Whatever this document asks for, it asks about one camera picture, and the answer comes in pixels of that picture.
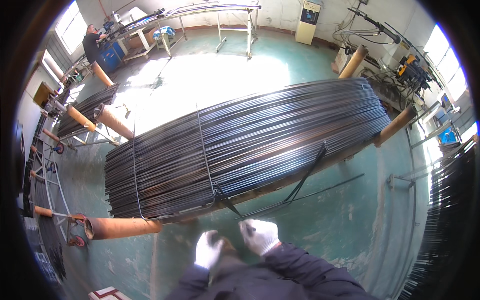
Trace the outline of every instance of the red and white object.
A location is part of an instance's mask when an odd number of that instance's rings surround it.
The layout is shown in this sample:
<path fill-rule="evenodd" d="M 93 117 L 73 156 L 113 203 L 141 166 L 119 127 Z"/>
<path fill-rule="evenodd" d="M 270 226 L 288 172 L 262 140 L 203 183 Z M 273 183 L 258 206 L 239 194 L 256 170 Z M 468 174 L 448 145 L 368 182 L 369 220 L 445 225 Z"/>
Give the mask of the red and white object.
<path fill-rule="evenodd" d="M 90 300 L 131 300 L 114 287 L 96 290 L 88 294 Z"/>

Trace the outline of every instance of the metal frame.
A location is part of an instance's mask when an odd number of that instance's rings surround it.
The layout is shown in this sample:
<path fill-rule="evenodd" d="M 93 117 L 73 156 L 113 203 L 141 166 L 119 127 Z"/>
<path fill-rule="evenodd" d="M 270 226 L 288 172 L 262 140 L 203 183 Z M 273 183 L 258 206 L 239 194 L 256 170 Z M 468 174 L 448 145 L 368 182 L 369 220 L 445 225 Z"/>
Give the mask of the metal frame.
<path fill-rule="evenodd" d="M 224 37 L 222 39 L 222 31 L 245 31 L 247 32 L 247 57 L 250 59 L 252 58 L 252 51 L 251 51 L 251 45 L 253 44 L 254 41 L 258 40 L 257 37 L 257 22 L 258 22 L 258 9 L 255 10 L 255 24 L 252 26 L 252 9 L 247 9 L 247 23 L 245 23 L 243 20 L 241 20 L 239 17 L 237 17 L 234 13 L 233 15 L 242 21 L 246 26 L 247 29 L 244 28 L 222 28 L 220 24 L 220 12 L 216 13 L 216 21 L 217 21 L 217 27 L 218 27 L 218 38 L 220 39 L 220 43 L 217 45 L 215 50 L 218 51 L 220 48 L 223 46 L 223 44 L 227 41 L 227 37 Z"/>
<path fill-rule="evenodd" d="M 41 141 L 43 143 L 42 147 L 42 153 L 41 156 L 38 154 L 38 151 L 35 152 L 36 157 L 38 159 L 38 162 L 40 163 L 41 167 L 38 168 L 36 171 L 34 171 L 35 175 L 33 176 L 34 180 L 41 179 L 43 183 L 45 184 L 45 190 L 47 193 L 47 199 L 48 199 L 48 207 L 52 211 L 52 221 L 56 226 L 60 228 L 60 232 L 63 236 L 63 239 L 65 240 L 65 243 L 68 246 L 73 246 L 75 242 L 75 236 L 72 234 L 72 228 L 78 225 L 77 220 L 83 220 L 84 216 L 80 214 L 72 215 L 70 213 L 70 209 L 68 208 L 67 202 L 65 200 L 65 195 L 63 194 L 63 189 L 60 184 L 60 177 L 59 177 L 59 172 L 57 169 L 57 163 L 55 162 L 55 159 L 52 157 L 53 149 L 54 147 L 43 142 L 40 139 L 37 139 L 38 141 Z M 50 148 L 49 156 L 48 158 L 45 155 L 45 146 Z M 50 177 L 48 176 L 48 170 L 46 168 L 46 163 L 50 162 L 52 163 L 52 174 L 50 174 Z M 40 176 L 37 174 L 37 172 L 42 171 L 42 175 Z M 51 184 L 54 184 L 58 187 L 60 191 L 60 196 L 63 201 L 63 204 L 65 205 L 65 210 L 67 211 L 66 214 L 61 214 L 55 212 L 55 203 L 52 201 L 53 194 L 51 192 Z M 67 228 L 66 230 L 63 228 L 62 223 L 67 221 Z"/>
<path fill-rule="evenodd" d="M 460 138 L 460 133 L 458 132 L 458 130 L 456 129 L 455 125 L 453 124 L 452 120 L 450 119 L 450 117 L 448 116 L 445 108 L 442 107 L 441 103 L 439 101 L 435 101 L 435 103 L 430 106 L 426 111 L 424 111 L 421 115 L 419 115 L 418 117 L 416 117 L 415 119 L 413 119 L 412 121 L 410 121 L 408 123 L 408 126 L 410 127 L 410 129 L 412 129 L 412 125 L 414 123 L 418 123 L 418 125 L 420 125 L 420 127 L 422 128 L 422 130 L 425 132 L 425 130 L 423 129 L 422 125 L 420 124 L 420 120 L 421 118 L 423 118 L 426 114 L 429 114 L 426 119 L 427 121 L 430 120 L 436 113 L 437 113 L 437 107 L 442 109 L 444 111 L 444 114 L 446 115 L 448 121 L 446 121 L 442 126 L 440 126 L 438 129 L 436 129 L 435 131 L 431 132 L 429 135 L 427 135 L 425 137 L 425 139 L 413 144 L 410 148 L 413 149 L 415 147 L 418 147 L 420 146 L 421 144 L 423 144 L 424 142 L 428 141 L 429 139 L 433 138 L 433 137 L 436 137 L 437 135 L 439 135 L 440 133 L 442 133 L 443 131 L 445 131 L 448 127 L 452 127 L 452 131 L 454 132 L 454 134 L 457 136 L 457 138 L 459 139 L 459 141 L 461 142 L 461 138 Z"/>
<path fill-rule="evenodd" d="M 182 37 L 185 40 L 188 40 L 186 35 L 185 35 L 185 28 L 183 26 L 183 21 L 181 19 L 184 16 L 194 15 L 194 14 L 199 14 L 199 13 L 205 13 L 205 12 L 228 12 L 228 11 L 241 12 L 241 11 L 247 11 L 249 13 L 249 16 L 250 16 L 250 24 L 251 24 L 251 12 L 253 10 L 255 10 L 256 11 L 255 25 L 254 25 L 253 28 L 251 28 L 251 27 L 249 28 L 250 29 L 249 32 L 251 32 L 252 29 L 254 30 L 254 39 L 253 40 L 252 40 L 251 34 L 249 34 L 250 41 L 249 41 L 249 44 L 247 46 L 247 55 L 249 55 L 250 44 L 254 40 L 257 40 L 256 30 L 257 30 L 257 21 L 258 21 L 258 10 L 261 9 L 261 8 L 262 7 L 258 4 L 258 1 L 252 1 L 251 5 L 219 4 L 218 1 L 212 1 L 212 2 L 207 2 L 207 3 L 203 2 L 203 3 L 197 3 L 197 4 L 182 6 L 182 7 L 178 7 L 176 9 L 173 9 L 169 12 L 166 12 L 165 14 L 158 15 L 158 16 L 155 16 L 155 15 L 146 16 L 146 17 L 144 17 L 140 20 L 135 21 L 134 23 L 129 24 L 128 25 L 129 27 L 127 27 L 127 30 L 125 32 L 120 33 L 119 36 L 110 40 L 110 44 L 113 45 L 113 42 L 115 42 L 117 40 L 120 40 L 120 43 L 122 43 L 125 36 L 138 33 L 138 35 L 140 36 L 140 39 L 142 40 L 142 43 L 144 44 L 144 47 L 145 47 L 146 50 L 142 53 L 133 55 L 129 58 L 124 58 L 123 61 L 131 60 L 131 59 L 134 59 L 134 58 L 137 58 L 137 57 L 140 57 L 140 56 L 145 56 L 148 59 L 148 52 L 153 48 L 155 43 L 152 46 L 150 46 L 150 45 L 148 45 L 148 43 L 146 43 L 146 40 L 144 42 L 144 40 L 142 39 L 142 36 L 144 38 L 144 34 L 143 34 L 142 30 L 145 29 L 145 28 L 153 28 L 153 26 L 151 26 L 152 23 L 155 24 L 154 27 L 157 27 L 157 29 L 160 30 L 160 26 L 159 26 L 160 21 L 166 21 L 166 20 L 178 18 L 179 21 L 180 21 L 181 28 L 182 28 L 182 36 L 177 41 L 177 43 L 178 43 L 181 40 Z M 166 51 L 167 51 L 167 53 L 170 57 L 171 57 L 170 50 L 171 50 L 172 47 L 169 47 L 168 50 L 166 49 Z"/>
<path fill-rule="evenodd" d="M 152 45 L 149 45 L 148 42 L 147 42 L 147 39 L 145 38 L 145 34 L 144 32 L 142 31 L 143 29 L 138 29 L 136 31 L 136 33 L 138 34 L 138 37 L 140 38 L 140 40 L 142 41 L 142 44 L 145 48 L 145 51 L 142 52 L 142 53 L 139 53 L 139 54 L 136 54 L 136 55 L 133 55 L 133 56 L 130 56 L 130 57 L 127 57 L 127 58 L 124 58 L 123 61 L 127 61 L 127 60 L 132 60 L 132 59 L 135 59 L 137 57 L 141 57 L 141 56 L 145 56 L 146 59 L 148 59 L 148 53 L 155 47 L 155 43 L 153 43 Z"/>
<path fill-rule="evenodd" d="M 96 141 L 96 142 L 88 142 L 88 136 L 90 135 L 90 131 L 87 128 L 82 128 L 70 134 L 59 137 L 59 143 L 64 144 L 65 146 L 69 147 L 72 150 L 77 150 L 77 147 L 89 146 L 89 145 L 95 145 L 95 144 L 104 144 L 104 143 L 109 143 L 114 146 L 118 146 L 120 143 L 115 141 L 115 139 L 111 135 L 109 135 L 107 126 L 105 124 L 103 124 L 103 126 L 105 126 L 106 132 L 103 129 L 100 129 L 98 127 L 98 124 L 97 124 L 97 127 L 95 127 L 94 132 L 103 136 L 106 139 L 104 141 L 102 140 L 102 141 Z M 79 137 L 79 135 L 83 133 L 87 133 L 84 140 L 82 140 Z"/>

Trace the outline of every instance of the white wall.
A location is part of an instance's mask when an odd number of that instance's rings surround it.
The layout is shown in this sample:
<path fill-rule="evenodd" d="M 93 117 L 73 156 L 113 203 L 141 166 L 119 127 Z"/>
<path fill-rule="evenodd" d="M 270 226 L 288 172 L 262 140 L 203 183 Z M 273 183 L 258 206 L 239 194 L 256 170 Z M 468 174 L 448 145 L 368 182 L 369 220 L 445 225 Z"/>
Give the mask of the white wall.
<path fill-rule="evenodd" d="M 100 0 L 108 15 L 111 11 L 122 15 L 134 6 L 139 7 L 145 13 L 150 14 L 153 11 L 165 7 L 169 9 L 179 6 L 200 3 L 200 0 L 136 0 L 121 10 L 117 11 L 123 5 L 131 0 Z M 343 20 L 349 21 L 352 12 L 349 13 L 347 7 L 357 7 L 356 0 L 311 0 L 322 5 L 320 17 L 318 19 L 315 37 L 333 42 L 332 33 L 337 29 L 335 23 L 341 23 Z M 295 31 L 300 15 L 302 0 L 260 0 L 262 9 L 259 10 L 258 24 L 261 26 L 276 27 Z M 94 24 L 96 28 L 101 27 L 105 15 L 100 7 L 99 0 L 77 0 L 78 7 L 87 24 Z M 429 17 L 425 10 L 416 2 L 416 0 L 370 0 L 368 5 L 360 5 L 360 10 L 368 14 L 369 17 L 378 22 L 388 22 L 415 46 L 424 46 L 435 26 L 435 22 Z M 222 14 L 220 18 L 222 24 L 235 25 L 241 22 L 232 14 Z M 215 13 L 204 13 L 183 18 L 185 27 L 199 25 L 216 24 Z M 166 21 L 165 24 L 173 28 L 180 28 L 177 19 Z M 356 17 L 352 24 L 352 29 L 370 29 L 373 25 Z M 391 41 L 385 35 L 377 37 L 377 41 Z M 362 43 L 369 47 L 370 55 L 379 58 L 386 53 L 382 45 L 370 43 L 362 40 Z"/>
<path fill-rule="evenodd" d="M 52 90 L 59 88 L 57 82 L 53 80 L 50 73 L 41 64 L 33 73 L 26 89 L 24 90 L 20 100 L 17 120 L 23 125 L 24 143 L 26 148 L 25 162 L 28 159 L 30 145 L 32 144 L 35 129 L 41 116 L 40 107 L 33 102 L 33 97 L 42 81 L 44 81 Z"/>

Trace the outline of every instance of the dark jacket sleeve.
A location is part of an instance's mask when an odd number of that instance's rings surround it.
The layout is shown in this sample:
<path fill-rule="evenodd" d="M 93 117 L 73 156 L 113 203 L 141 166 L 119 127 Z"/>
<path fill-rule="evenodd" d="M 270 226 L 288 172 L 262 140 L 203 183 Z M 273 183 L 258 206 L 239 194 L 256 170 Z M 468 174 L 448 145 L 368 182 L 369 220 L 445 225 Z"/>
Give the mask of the dark jacket sleeve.
<path fill-rule="evenodd" d="M 179 285 L 165 300 L 195 299 L 207 291 L 209 271 L 203 267 L 192 265 L 185 270 Z"/>
<path fill-rule="evenodd" d="M 268 266 L 286 278 L 292 278 L 307 290 L 331 296 L 357 296 L 375 299 L 353 279 L 346 268 L 336 268 L 326 260 L 309 255 L 304 249 L 282 243 L 265 257 Z"/>

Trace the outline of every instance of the machine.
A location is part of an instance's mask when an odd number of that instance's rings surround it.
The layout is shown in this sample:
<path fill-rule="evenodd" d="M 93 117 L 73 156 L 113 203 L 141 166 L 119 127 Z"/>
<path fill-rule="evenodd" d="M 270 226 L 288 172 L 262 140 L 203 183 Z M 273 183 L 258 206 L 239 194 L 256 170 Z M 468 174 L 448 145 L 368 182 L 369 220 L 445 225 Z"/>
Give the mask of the machine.
<path fill-rule="evenodd" d="M 295 32 L 295 41 L 307 45 L 312 44 L 313 34 L 317 27 L 318 16 L 322 7 L 319 4 L 304 1 L 300 12 L 300 20 Z"/>
<path fill-rule="evenodd" d="M 400 64 L 402 66 L 398 69 L 398 82 L 412 88 L 414 92 L 430 88 L 427 82 L 432 81 L 432 77 L 420 65 L 418 56 L 412 54 L 408 58 L 404 56 Z"/>

